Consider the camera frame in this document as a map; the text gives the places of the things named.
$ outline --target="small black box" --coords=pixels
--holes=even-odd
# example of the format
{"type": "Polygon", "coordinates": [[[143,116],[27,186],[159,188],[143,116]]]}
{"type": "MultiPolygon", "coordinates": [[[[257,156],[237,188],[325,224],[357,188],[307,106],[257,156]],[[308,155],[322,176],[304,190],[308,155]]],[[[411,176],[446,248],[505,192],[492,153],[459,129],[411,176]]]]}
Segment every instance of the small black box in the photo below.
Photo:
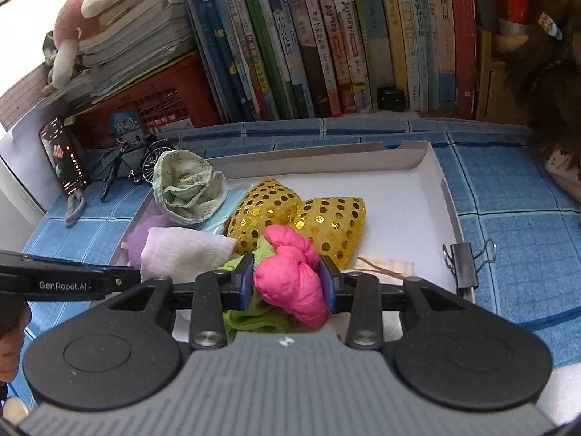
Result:
{"type": "Polygon", "coordinates": [[[395,88],[377,89],[377,106],[380,110],[402,112],[406,109],[406,98],[402,90],[395,88]]]}

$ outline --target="red can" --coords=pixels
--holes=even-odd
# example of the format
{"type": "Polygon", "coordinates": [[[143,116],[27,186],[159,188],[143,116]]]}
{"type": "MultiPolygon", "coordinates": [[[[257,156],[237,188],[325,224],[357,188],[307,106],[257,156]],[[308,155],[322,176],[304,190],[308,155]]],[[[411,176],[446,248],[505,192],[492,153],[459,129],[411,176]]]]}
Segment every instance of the red can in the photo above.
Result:
{"type": "Polygon", "coordinates": [[[506,36],[524,32],[522,23],[529,0],[496,0],[496,15],[500,32],[506,36]]]}

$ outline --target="pink scrunchie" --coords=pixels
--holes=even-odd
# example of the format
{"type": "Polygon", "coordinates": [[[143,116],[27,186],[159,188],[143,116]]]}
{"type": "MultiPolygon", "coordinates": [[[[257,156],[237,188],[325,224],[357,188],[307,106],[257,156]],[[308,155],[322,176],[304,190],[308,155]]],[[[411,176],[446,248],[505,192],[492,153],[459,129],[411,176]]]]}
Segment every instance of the pink scrunchie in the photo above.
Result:
{"type": "Polygon", "coordinates": [[[310,328],[324,325],[328,311],[315,272],[319,262],[315,248],[304,236],[278,224],[268,226],[264,237],[277,255],[263,259],[256,268],[254,285],[262,299],[310,328]]]}

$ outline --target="yellow book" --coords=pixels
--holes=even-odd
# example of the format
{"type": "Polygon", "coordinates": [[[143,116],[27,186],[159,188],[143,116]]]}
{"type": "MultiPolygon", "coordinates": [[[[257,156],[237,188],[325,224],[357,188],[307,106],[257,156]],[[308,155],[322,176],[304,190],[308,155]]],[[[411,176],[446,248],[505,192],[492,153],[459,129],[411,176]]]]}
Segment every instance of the yellow book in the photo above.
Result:
{"type": "Polygon", "coordinates": [[[406,97],[406,107],[410,106],[407,89],[406,46],[403,40],[402,20],[397,0],[383,0],[389,43],[391,45],[391,60],[393,61],[393,76],[396,87],[402,90],[406,97]]]}

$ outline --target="purple cloth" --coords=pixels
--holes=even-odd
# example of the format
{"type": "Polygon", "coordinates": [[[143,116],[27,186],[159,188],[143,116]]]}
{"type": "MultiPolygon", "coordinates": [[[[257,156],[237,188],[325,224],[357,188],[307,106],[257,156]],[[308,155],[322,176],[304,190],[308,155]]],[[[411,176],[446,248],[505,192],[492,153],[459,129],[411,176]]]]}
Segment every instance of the purple cloth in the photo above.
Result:
{"type": "Polygon", "coordinates": [[[134,269],[141,269],[141,251],[147,242],[147,234],[151,228],[171,228],[175,226],[171,220],[163,215],[158,214],[150,216],[140,222],[133,231],[127,235],[127,255],[129,256],[129,265],[134,269]]]}

